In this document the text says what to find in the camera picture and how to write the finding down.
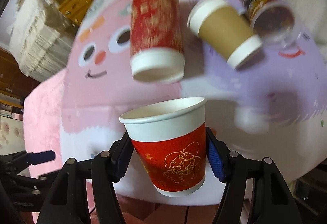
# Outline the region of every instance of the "table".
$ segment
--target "table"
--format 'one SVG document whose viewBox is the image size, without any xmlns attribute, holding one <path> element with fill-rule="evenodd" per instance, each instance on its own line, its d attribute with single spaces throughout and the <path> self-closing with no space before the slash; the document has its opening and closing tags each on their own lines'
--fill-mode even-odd
<svg viewBox="0 0 327 224">
<path fill-rule="evenodd" d="M 327 156 L 327 73 L 310 32 L 285 50 L 265 48 L 234 71 L 186 27 L 198 0 L 180 0 L 185 77 L 179 83 L 144 84 L 132 79 L 129 40 L 131 0 L 95 0 L 75 39 L 64 79 L 60 143 L 63 162 L 86 160 L 122 137 L 118 117 L 164 100 L 204 96 L 206 125 L 244 157 L 273 158 L 286 181 L 310 171 Z M 238 0 L 229 0 L 239 11 Z M 220 202 L 224 184 L 209 164 L 203 186 L 187 197 L 159 194 L 134 153 L 126 176 L 115 184 L 121 195 L 174 205 Z"/>
</svg>

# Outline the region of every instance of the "paper cup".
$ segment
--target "paper cup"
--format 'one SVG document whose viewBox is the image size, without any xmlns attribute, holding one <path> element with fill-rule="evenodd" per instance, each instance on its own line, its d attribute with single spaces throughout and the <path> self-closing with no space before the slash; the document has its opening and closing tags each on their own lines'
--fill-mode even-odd
<svg viewBox="0 0 327 224">
<path fill-rule="evenodd" d="M 227 0 L 199 1 L 192 9 L 187 25 L 234 69 L 243 65 L 262 46 L 260 37 L 253 33 Z"/>
<path fill-rule="evenodd" d="M 285 48 L 301 32 L 300 21 L 285 0 L 241 0 L 246 15 L 264 43 Z"/>
<path fill-rule="evenodd" d="M 179 0 L 132 0 L 132 75 L 141 82 L 172 83 L 184 76 Z"/>
<path fill-rule="evenodd" d="M 119 117 L 161 194 L 186 196 L 205 180 L 206 98 L 169 100 Z"/>
</svg>

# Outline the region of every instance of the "gold cartoon illustration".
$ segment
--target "gold cartoon illustration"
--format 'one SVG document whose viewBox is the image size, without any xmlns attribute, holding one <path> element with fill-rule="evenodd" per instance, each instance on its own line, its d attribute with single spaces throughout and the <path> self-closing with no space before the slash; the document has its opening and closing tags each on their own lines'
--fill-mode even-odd
<svg viewBox="0 0 327 224">
<path fill-rule="evenodd" d="M 200 146 L 198 142 L 190 143 L 180 152 L 173 152 L 166 156 L 165 167 L 169 170 L 163 173 L 166 178 L 174 180 L 175 183 L 183 182 L 184 176 L 197 176 L 200 168 L 201 157 L 198 156 Z"/>
</svg>

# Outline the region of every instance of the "drawer handle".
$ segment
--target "drawer handle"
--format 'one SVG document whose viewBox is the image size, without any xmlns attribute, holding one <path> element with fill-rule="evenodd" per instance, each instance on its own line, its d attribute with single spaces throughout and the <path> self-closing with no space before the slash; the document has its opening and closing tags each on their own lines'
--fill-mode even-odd
<svg viewBox="0 0 327 224">
<path fill-rule="evenodd" d="M 74 10 L 74 8 L 77 6 L 77 3 L 74 3 L 71 7 L 72 10 Z"/>
</svg>

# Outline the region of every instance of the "wall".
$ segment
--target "wall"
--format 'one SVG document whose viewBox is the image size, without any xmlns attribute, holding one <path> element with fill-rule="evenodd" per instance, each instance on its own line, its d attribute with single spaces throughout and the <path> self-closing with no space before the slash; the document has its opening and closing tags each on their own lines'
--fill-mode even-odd
<svg viewBox="0 0 327 224">
<path fill-rule="evenodd" d="M 0 154 L 8 155 L 25 150 L 23 122 L 0 117 Z"/>
</svg>

